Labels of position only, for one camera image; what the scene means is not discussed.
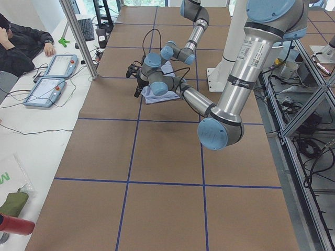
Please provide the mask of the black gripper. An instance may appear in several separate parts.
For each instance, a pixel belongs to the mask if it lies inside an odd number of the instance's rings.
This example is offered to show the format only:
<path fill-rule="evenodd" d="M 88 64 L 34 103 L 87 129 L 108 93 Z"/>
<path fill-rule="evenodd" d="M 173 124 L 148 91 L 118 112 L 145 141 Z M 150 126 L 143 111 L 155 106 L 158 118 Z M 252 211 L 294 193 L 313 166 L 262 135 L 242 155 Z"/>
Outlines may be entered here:
<path fill-rule="evenodd" d="M 136 88 L 134 96 L 138 98 L 140 94 L 142 93 L 143 88 L 149 85 L 149 81 L 147 77 L 142 74 L 141 70 L 137 71 L 136 79 L 137 79 L 138 86 Z"/>

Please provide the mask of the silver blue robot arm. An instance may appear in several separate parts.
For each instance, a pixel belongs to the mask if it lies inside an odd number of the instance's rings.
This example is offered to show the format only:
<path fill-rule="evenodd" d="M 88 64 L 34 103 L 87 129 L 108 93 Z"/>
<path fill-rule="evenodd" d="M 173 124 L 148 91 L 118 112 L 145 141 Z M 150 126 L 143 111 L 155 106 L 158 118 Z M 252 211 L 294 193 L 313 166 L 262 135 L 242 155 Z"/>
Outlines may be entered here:
<path fill-rule="evenodd" d="M 191 20 L 195 27 L 183 48 L 178 47 L 172 40 L 165 44 L 160 51 L 161 65 L 164 65 L 171 58 L 192 65 L 196 58 L 195 52 L 200 39 L 209 26 L 209 14 L 206 8 L 201 5 L 201 1 L 182 1 L 180 14 Z"/>
<path fill-rule="evenodd" d="M 273 44 L 305 35 L 308 8 L 309 1 L 247 1 L 245 39 L 220 100 L 213 103 L 189 86 L 184 78 L 167 76 L 161 69 L 172 58 L 192 64 L 197 44 L 209 25 L 208 11 L 200 1 L 183 1 L 181 15 L 196 24 L 186 46 L 179 48 L 175 42 L 169 41 L 159 53 L 145 55 L 141 66 L 130 66 L 127 76 L 134 76 L 138 83 L 135 96 L 139 96 L 146 86 L 156 96 L 173 91 L 203 116 L 197 129 L 203 146 L 220 150 L 237 143 L 244 134 L 241 111 Z"/>

